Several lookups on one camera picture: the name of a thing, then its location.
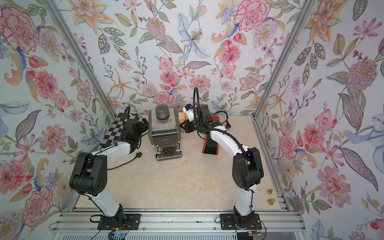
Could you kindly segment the orange blue patterned cloth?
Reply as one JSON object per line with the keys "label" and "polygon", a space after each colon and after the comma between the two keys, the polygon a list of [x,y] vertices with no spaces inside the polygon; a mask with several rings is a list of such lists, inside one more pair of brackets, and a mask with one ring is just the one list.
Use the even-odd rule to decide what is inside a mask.
{"label": "orange blue patterned cloth", "polygon": [[182,123],[189,121],[189,117],[185,113],[179,113],[179,124],[181,125]]}

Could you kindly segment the silver grey coffee machine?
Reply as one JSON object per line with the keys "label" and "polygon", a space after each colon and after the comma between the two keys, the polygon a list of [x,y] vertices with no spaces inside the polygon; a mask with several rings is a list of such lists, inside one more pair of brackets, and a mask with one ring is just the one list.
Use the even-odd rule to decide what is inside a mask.
{"label": "silver grey coffee machine", "polygon": [[181,130],[176,109],[158,105],[149,111],[149,139],[157,161],[182,157]]}

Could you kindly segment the red capsule coffee machine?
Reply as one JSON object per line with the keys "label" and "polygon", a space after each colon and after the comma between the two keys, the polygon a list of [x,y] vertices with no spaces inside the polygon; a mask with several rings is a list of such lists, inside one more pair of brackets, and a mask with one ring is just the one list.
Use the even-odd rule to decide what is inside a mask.
{"label": "red capsule coffee machine", "polygon": [[219,154],[219,145],[215,141],[213,141],[208,135],[205,135],[202,153],[209,155]]}

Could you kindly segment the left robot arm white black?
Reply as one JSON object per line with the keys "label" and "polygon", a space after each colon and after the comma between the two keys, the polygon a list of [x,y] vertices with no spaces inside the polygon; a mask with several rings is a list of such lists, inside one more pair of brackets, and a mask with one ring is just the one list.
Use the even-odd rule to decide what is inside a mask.
{"label": "left robot arm white black", "polygon": [[86,196],[100,210],[101,228],[117,231],[130,226],[124,215],[124,208],[117,203],[107,189],[109,165],[121,157],[134,153],[140,148],[142,135],[149,123],[138,115],[131,115],[131,107],[124,110],[121,120],[123,131],[111,146],[93,153],[78,155],[69,186],[82,196]]}

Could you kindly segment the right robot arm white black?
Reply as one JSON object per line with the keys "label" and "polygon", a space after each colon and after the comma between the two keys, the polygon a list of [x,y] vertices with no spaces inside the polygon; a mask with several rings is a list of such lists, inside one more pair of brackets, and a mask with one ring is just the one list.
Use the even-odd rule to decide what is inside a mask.
{"label": "right robot arm white black", "polygon": [[260,151],[247,147],[230,134],[223,124],[213,119],[207,105],[200,104],[199,89],[194,88],[193,103],[183,108],[188,122],[199,137],[221,146],[232,158],[232,178],[238,187],[237,202],[232,214],[220,214],[215,219],[222,230],[261,231],[265,226],[254,210],[254,198],[264,177]]}

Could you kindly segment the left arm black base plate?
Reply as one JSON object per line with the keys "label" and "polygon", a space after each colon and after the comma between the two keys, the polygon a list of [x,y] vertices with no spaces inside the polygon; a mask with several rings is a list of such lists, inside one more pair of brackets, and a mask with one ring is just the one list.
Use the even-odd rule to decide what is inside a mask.
{"label": "left arm black base plate", "polygon": [[97,230],[136,231],[139,229],[140,214],[124,214],[124,216],[104,217],[98,222]]}

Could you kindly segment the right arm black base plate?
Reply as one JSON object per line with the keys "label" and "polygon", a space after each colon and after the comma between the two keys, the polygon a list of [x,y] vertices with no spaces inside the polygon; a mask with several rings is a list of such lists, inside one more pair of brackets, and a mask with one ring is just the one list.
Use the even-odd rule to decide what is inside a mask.
{"label": "right arm black base plate", "polygon": [[220,214],[219,223],[222,230],[251,230],[259,231],[263,229],[258,214],[239,216],[237,214]]}

